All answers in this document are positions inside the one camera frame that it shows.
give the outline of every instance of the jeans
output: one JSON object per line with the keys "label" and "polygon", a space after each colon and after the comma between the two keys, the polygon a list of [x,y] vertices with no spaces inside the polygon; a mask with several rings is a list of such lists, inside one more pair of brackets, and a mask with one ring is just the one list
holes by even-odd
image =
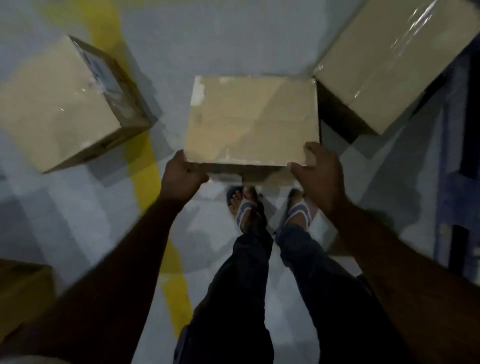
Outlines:
{"label": "jeans", "polygon": [[[272,363],[265,327],[265,290],[273,239],[250,226],[233,245],[175,349],[175,363]],[[329,258],[298,225],[284,227],[277,244],[317,329],[320,363],[411,362],[375,297]]]}

